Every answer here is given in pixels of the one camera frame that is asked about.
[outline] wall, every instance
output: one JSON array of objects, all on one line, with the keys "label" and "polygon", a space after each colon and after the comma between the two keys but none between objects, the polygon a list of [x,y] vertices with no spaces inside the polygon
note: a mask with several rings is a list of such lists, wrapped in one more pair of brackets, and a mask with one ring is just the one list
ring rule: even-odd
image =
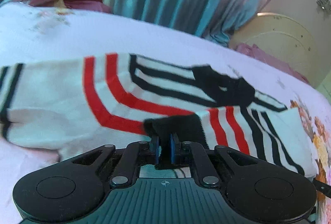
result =
[{"label": "wall", "polygon": [[317,87],[317,90],[323,94],[331,104],[331,72],[326,75],[325,79]]},{"label": "wall", "polygon": [[271,0],[263,12],[284,14],[300,22],[315,39],[320,59],[318,81],[331,69],[331,16],[318,13],[316,0]]}]

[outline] pink fabric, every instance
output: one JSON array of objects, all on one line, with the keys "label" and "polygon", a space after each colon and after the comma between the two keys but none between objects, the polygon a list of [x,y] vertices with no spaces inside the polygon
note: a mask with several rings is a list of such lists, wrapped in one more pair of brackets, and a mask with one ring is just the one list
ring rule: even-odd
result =
[{"label": "pink fabric", "polygon": [[256,44],[253,44],[253,46],[251,47],[248,44],[245,43],[239,43],[237,45],[236,51],[245,54],[249,57],[252,57],[256,60],[259,60],[265,64],[268,64],[284,73],[287,73],[295,78],[297,78],[298,80],[301,80],[304,83],[309,84],[309,81],[307,80],[307,78],[303,75],[301,75],[299,72],[296,72],[295,70],[293,70],[289,64],[277,59],[276,57],[267,54],[264,50],[260,49]]},{"label": "pink fabric", "polygon": [[65,2],[65,5],[67,8],[70,9],[92,10],[92,11],[100,11],[105,13],[112,13],[112,9],[110,7],[98,1],[81,0],[81,1]]},{"label": "pink fabric", "polygon": [[55,151],[21,148],[2,137],[0,148],[0,223],[19,223],[22,217],[12,198],[16,182],[28,173],[58,162],[59,157]]}]

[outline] white bedsheet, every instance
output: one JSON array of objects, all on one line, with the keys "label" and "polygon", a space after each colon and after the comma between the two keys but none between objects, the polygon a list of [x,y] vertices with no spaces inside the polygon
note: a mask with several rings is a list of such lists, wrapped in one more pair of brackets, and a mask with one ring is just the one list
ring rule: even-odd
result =
[{"label": "white bedsheet", "polygon": [[[180,65],[210,64],[219,73],[243,76],[256,89],[287,106],[291,100],[305,105],[317,134],[314,117],[319,118],[326,130],[331,130],[331,106],[312,87],[246,55],[201,38],[97,12],[31,8],[19,3],[0,8],[0,66],[109,52],[143,54]],[[308,136],[307,143],[312,154],[320,155]],[[21,219],[11,198],[14,184],[25,174],[56,162],[57,154],[19,148],[3,139],[0,140],[0,149],[0,223],[14,224]],[[323,166],[323,169],[329,173],[329,167]]]}]

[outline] ribbed plastic surface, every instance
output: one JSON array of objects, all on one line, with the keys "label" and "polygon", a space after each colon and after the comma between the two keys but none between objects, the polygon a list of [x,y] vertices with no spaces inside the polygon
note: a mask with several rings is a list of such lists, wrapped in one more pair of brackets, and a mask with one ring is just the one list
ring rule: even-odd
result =
[{"label": "ribbed plastic surface", "polygon": [[[22,224],[32,224],[24,220]],[[115,189],[105,202],[72,224],[253,224],[232,210],[222,195],[198,187],[193,178],[139,178]]]}]

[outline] red stripe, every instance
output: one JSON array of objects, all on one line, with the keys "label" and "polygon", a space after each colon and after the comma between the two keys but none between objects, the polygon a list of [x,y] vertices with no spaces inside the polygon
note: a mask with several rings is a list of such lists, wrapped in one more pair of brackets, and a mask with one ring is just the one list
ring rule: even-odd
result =
[{"label": "red stripe", "polygon": [[216,141],[218,145],[222,146],[228,146],[227,140],[226,140],[226,134],[219,123],[218,119],[218,109],[217,108],[210,108],[208,109],[210,114],[210,124],[213,128],[216,136]]},{"label": "red stripe", "polygon": [[236,138],[236,142],[238,145],[239,150],[242,153],[249,155],[249,148],[246,142],[244,132],[241,129],[240,125],[236,121],[234,114],[233,114],[233,107],[226,107],[225,117],[229,125],[231,126],[232,130],[234,131],[234,136]]},{"label": "red stripe", "polygon": [[87,57],[84,60],[83,88],[87,103],[99,124],[114,130],[145,134],[142,122],[112,115],[102,104],[94,87],[94,62],[94,57]]},{"label": "red stripe", "polygon": [[117,100],[117,102],[125,106],[128,106],[130,108],[151,112],[155,114],[160,114],[160,115],[166,115],[166,116],[193,114],[193,112],[189,110],[148,102],[135,97],[130,92],[126,92],[123,86],[121,85],[117,74],[117,65],[118,65],[117,54],[108,54],[106,65],[107,65],[106,67],[107,85],[112,95]]}]

